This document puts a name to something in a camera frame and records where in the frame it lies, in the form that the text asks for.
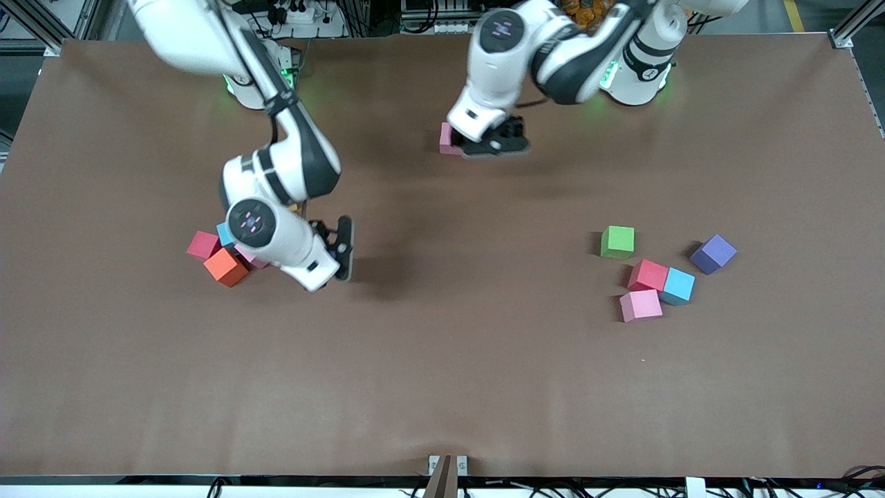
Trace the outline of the aluminium frame post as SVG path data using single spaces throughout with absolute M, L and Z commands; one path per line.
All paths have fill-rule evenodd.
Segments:
M 853 37 L 879 14 L 885 12 L 885 0 L 863 0 L 838 24 L 829 29 L 828 37 L 833 48 L 852 48 Z
M 73 33 L 38 0 L 0 0 L 0 8 L 31 35 L 32 40 L 0 39 L 0 56 L 60 55 Z

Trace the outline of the orange mesh bag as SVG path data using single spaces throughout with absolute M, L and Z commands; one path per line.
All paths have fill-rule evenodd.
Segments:
M 600 28 L 616 3 L 617 0 L 559 0 L 563 12 L 589 35 Z

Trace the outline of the metal bracket with wedge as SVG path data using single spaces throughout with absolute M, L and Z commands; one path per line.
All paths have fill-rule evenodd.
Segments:
M 429 456 L 429 482 L 422 498 L 468 498 L 468 456 Z

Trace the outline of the green foam cube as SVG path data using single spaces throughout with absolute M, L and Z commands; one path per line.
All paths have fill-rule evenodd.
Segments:
M 602 233 L 599 255 L 608 259 L 629 259 L 635 252 L 635 229 L 610 225 Z

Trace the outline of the orange foam cube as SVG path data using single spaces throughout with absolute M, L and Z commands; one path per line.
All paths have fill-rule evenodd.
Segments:
M 237 286 L 250 273 L 250 269 L 225 247 L 209 256 L 203 262 L 203 267 L 216 282 L 228 288 Z

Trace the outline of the red foam cube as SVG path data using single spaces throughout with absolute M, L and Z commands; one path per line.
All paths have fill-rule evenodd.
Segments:
M 654 290 L 660 293 L 666 287 L 669 268 L 656 264 L 650 259 L 641 259 L 630 271 L 628 289 L 630 291 Z
M 221 240 L 217 234 L 197 230 L 187 247 L 187 255 L 203 263 L 221 248 Z

